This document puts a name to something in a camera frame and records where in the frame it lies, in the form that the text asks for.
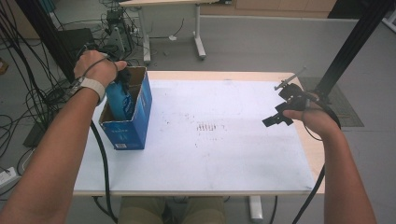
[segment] white desk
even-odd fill
[[[116,151],[98,125],[108,156],[111,193],[308,193],[314,179],[296,129],[285,124],[266,128],[262,124],[262,119],[275,114],[274,107],[282,99],[274,91],[278,82],[258,80],[289,76],[148,72],[153,104],[146,148]],[[174,80],[181,78],[195,81]],[[95,111],[96,123],[101,109],[98,106]],[[100,151],[90,133],[75,195],[104,195],[104,188]]]
[[[206,57],[204,45],[202,44],[200,36],[200,4],[203,3],[214,3],[219,0],[133,0],[127,2],[120,2],[122,7],[135,7],[139,15],[140,29],[143,36],[143,59],[145,64],[149,64],[151,61],[150,48],[149,48],[149,35],[146,32],[145,20],[149,14],[155,15],[156,17],[172,16],[179,14],[180,12],[188,15],[191,13],[195,18],[195,32],[193,37],[195,44],[198,49],[198,55],[201,59]]]

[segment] table leg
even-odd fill
[[[396,25],[393,24],[396,22],[396,10],[390,15],[388,19],[382,19],[382,22],[384,22],[393,32],[396,32]]]
[[[200,5],[196,4],[195,5],[195,32],[193,32],[193,35],[194,35],[195,44],[198,49],[199,57],[203,60],[206,57],[206,53],[205,53],[204,45],[202,44],[201,36],[200,36],[200,25],[201,25],[200,16],[201,16]]]
[[[151,55],[149,50],[149,35],[146,33],[145,21],[142,7],[137,7],[137,14],[139,15],[140,31],[143,36],[143,61],[145,65],[149,65],[151,61]]]
[[[250,218],[253,222],[262,222],[262,198],[260,196],[248,196]]]

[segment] blue box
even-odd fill
[[[100,126],[116,150],[144,149],[149,126],[152,96],[146,67],[128,67],[132,78],[130,93],[134,100],[131,120],[114,120],[107,102],[99,118]]]

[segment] black metal pole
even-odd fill
[[[332,87],[347,70],[347,67],[361,50],[361,47],[382,21],[392,3],[393,0],[374,0],[365,10],[325,75],[315,87],[315,93],[319,95],[320,99],[327,98]]]
[[[40,5],[39,0],[16,0],[21,11],[46,45],[50,55],[59,65],[67,80],[74,80],[75,62],[58,36],[58,31],[53,25],[47,12]]]

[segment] wire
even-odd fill
[[[99,203],[98,198],[102,198],[102,196],[92,196],[93,200],[95,201],[96,205],[99,207],[99,209],[104,212],[106,215],[111,217],[111,215],[107,212],[107,210]]]
[[[25,163],[29,161],[29,159],[32,157],[33,153],[35,153],[35,148],[30,148],[29,150],[27,150],[25,153],[23,153],[23,155],[20,157],[20,159],[18,160],[18,164],[17,164],[17,172],[18,175],[23,175],[23,173],[20,172],[20,164],[21,164],[21,160],[22,158],[28,153],[30,152],[29,156],[26,158],[26,160],[23,162],[22,164],[22,169],[23,171],[25,171]]]
[[[183,28],[183,24],[184,24],[184,18],[181,21],[180,28],[178,28],[178,30],[173,35],[177,35],[178,34],[178,32],[181,30],[181,28]],[[150,39],[164,39],[164,38],[169,38],[169,36],[154,36],[154,37],[150,37]]]
[[[273,209],[273,214],[271,215],[270,224],[274,223],[275,215],[276,215],[276,209],[277,209],[277,195],[275,196],[274,209]]]
[[[318,192],[318,189],[320,187],[320,184],[324,178],[324,174],[325,174],[325,166],[323,165],[320,174],[318,176],[318,180],[317,183],[315,184],[314,188],[312,189],[311,193],[308,195],[308,197],[305,200],[305,203],[303,204],[303,206],[300,208],[299,213],[297,214],[297,216],[294,218],[292,224],[296,224],[299,220],[300,217],[303,215],[305,209],[308,207],[308,205],[311,203],[312,199],[315,197],[315,194]]]
[[[5,169],[5,168],[3,168],[3,167],[1,167],[1,166],[0,166],[0,169],[1,169],[2,171],[6,172],[6,174],[8,174],[8,175],[11,173],[8,169]]]
[[[12,28],[15,30],[15,32],[16,32],[16,33],[18,34],[18,36],[21,38],[21,40],[23,41],[23,43],[25,43],[25,44],[27,45],[27,47],[33,52],[33,54],[35,55],[35,57],[40,61],[40,63],[42,64],[43,68],[45,69],[45,71],[49,70],[49,68],[48,68],[46,65],[44,65],[44,63],[39,59],[39,57],[38,57],[38,55],[35,53],[35,51],[29,46],[29,44],[27,43],[27,41],[21,36],[21,34],[18,32],[18,30],[16,30],[16,27],[14,27],[14,26],[12,26],[12,24],[10,24],[10,21],[9,21],[9,19],[7,18],[7,15],[5,14],[4,11],[1,11],[1,10],[0,10],[0,16],[2,16],[2,17],[1,17],[1,20],[3,21],[3,23],[6,23],[6,21],[7,21],[7,22],[8,22],[8,25],[9,25],[10,27],[12,27]],[[15,60],[15,58],[14,58],[14,56],[13,56],[11,50],[8,49],[8,52],[9,52],[9,54],[10,54],[12,60],[13,60],[14,63],[16,64],[17,69],[19,70],[19,72],[20,72],[20,74],[21,74],[22,80],[24,81],[26,88],[27,88],[28,90],[30,90],[30,88],[33,88],[33,89],[35,90],[35,92],[39,95],[39,104],[40,104],[40,107],[41,107],[41,108],[39,108],[38,105],[35,103],[35,110],[36,110],[36,111],[44,111],[43,105],[46,105],[46,107],[47,107],[46,110],[51,110],[52,108],[46,104],[46,99],[45,99],[45,97],[44,97],[42,91],[38,88],[37,84],[35,83],[35,78],[34,78],[34,76],[33,76],[33,71],[32,71],[32,69],[30,68],[29,63],[27,62],[26,57],[23,55],[23,52],[22,52],[21,49],[19,48],[19,42],[18,42],[18,41],[15,41],[15,39],[13,39],[12,35],[7,31],[7,29],[2,25],[2,23],[0,23],[0,28],[1,28],[1,30],[3,31],[4,35],[6,36],[6,39],[8,40],[8,43],[12,46],[12,48],[14,48],[14,50],[17,52],[17,54],[18,54],[18,55],[20,56],[20,58],[22,59],[22,62],[23,62],[23,64],[24,64],[25,68],[26,68],[26,71],[27,71],[27,74],[28,74],[28,77],[29,77],[29,81],[30,81],[30,87],[29,87],[29,85],[27,84],[27,81],[25,80],[25,78],[23,77],[22,72],[21,72],[21,69],[19,68],[19,65],[18,65],[18,63],[16,62],[16,60]],[[47,123],[46,120],[44,120],[42,117],[38,117],[38,118],[40,119],[41,123],[43,123],[46,127],[48,127],[49,124]]]
[[[62,23],[61,26],[57,27],[57,30],[59,30],[59,28],[61,28],[62,26],[70,25],[70,24],[73,24],[73,23],[84,22],[84,21],[100,21],[100,20],[70,21],[70,22],[67,22],[67,23]]]
[[[100,148],[100,152],[102,155],[102,160],[103,160],[103,167],[104,167],[104,172],[105,172],[105,192],[106,192],[106,205],[107,205],[107,212],[109,216],[113,219],[115,223],[118,222],[118,219],[113,213],[113,210],[111,208],[111,201],[110,201],[110,184],[109,184],[109,177],[108,177],[108,164],[107,164],[107,155],[105,151],[105,146],[103,145],[102,139],[100,137],[99,132],[96,129],[95,124],[93,123],[93,120],[91,121],[91,129],[93,131],[93,134],[96,138],[96,141],[98,143],[98,146]]]
[[[184,196],[180,201],[176,199],[176,197],[172,197],[174,203],[186,203],[189,199],[187,196]]]
[[[231,196],[228,196],[228,197],[224,200],[224,202],[227,203],[230,199],[231,199]]]
[[[323,112],[325,112],[326,114],[328,114],[329,117],[331,117],[332,120],[334,120],[334,122],[336,122],[338,128],[341,129],[340,120],[338,119],[338,117],[335,115],[335,113],[332,111],[331,108],[329,108],[326,104],[322,103],[321,101],[315,101],[315,104],[319,105],[319,106],[321,107],[321,109],[318,109],[318,108],[309,108],[309,107],[308,107],[307,109],[305,109],[305,110],[303,111],[302,120],[303,120],[303,124],[304,124],[304,126],[305,126],[305,129],[306,129],[307,131],[308,131],[308,129],[306,128],[306,125],[305,125],[305,122],[304,122],[304,113],[305,113],[306,111],[313,111],[313,110],[320,110],[320,111],[323,111]],[[318,141],[321,141],[321,139],[316,138],[311,132],[308,131],[308,133],[309,133],[314,139],[316,139],[316,140],[318,140]],[[325,176],[325,164],[323,164],[323,167],[322,167],[322,169],[321,169],[321,171],[320,171],[320,173],[319,173],[319,176],[318,176],[317,182],[315,183],[315,186],[313,187],[313,189],[312,189],[311,192],[309,193],[308,197],[306,198],[306,200],[305,200],[303,206],[300,208],[300,211],[299,211],[299,213],[297,214],[297,216],[295,217],[295,219],[293,220],[292,224],[296,224],[296,223],[300,220],[300,217],[303,215],[304,211],[306,210],[306,208],[308,207],[308,205],[311,203],[312,199],[313,199],[313,198],[315,197],[315,195],[317,194],[318,189],[319,189],[319,187],[320,187],[320,185],[321,185],[321,183],[322,183],[322,181],[323,181],[324,176]]]

